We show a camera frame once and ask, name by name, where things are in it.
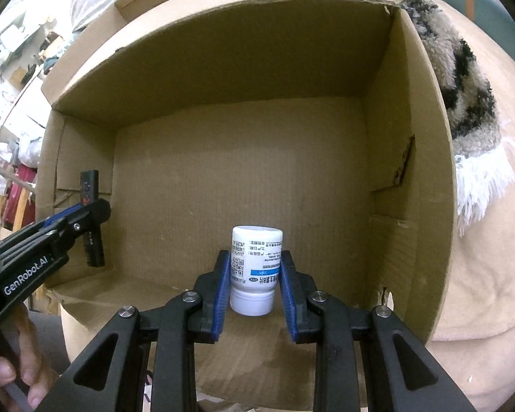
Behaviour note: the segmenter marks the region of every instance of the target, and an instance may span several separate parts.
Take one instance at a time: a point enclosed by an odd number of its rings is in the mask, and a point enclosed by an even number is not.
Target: furry rug
[[[456,162],[458,228],[484,217],[515,174],[504,150],[496,99],[467,42],[431,0],[404,0],[439,82]]]

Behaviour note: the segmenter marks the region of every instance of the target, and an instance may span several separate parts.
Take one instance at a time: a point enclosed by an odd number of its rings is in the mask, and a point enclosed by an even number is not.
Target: pill bottle
[[[231,308],[245,316],[273,309],[281,265],[282,231],[263,226],[237,226],[231,249]]]

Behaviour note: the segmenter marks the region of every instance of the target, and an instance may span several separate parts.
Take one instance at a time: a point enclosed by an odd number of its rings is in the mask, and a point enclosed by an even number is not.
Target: silver bolt
[[[374,308],[374,312],[380,318],[388,318],[391,315],[391,308],[386,307],[385,305],[378,305]]]
[[[124,307],[118,310],[118,315],[121,318],[128,319],[131,318],[135,312],[136,309],[132,307],[132,305],[124,305]]]
[[[313,294],[311,294],[311,299],[315,302],[325,302],[326,299],[328,299],[328,293],[325,291],[314,291]]]
[[[184,302],[196,302],[198,300],[198,293],[196,291],[185,291],[181,298]]]

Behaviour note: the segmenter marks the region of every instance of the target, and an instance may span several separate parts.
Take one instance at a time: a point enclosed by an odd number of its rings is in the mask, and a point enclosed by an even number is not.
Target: beige fabric
[[[497,99],[503,136],[515,141],[515,62],[464,15],[435,1],[477,56]],[[515,171],[515,148],[507,148]],[[454,237],[446,299],[429,349],[479,412],[495,411],[514,393],[515,184],[464,237]]]

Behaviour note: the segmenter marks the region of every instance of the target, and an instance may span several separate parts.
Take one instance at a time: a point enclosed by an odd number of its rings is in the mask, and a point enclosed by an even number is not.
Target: orange stripe
[[[471,21],[475,19],[475,0],[465,0],[465,15]]]

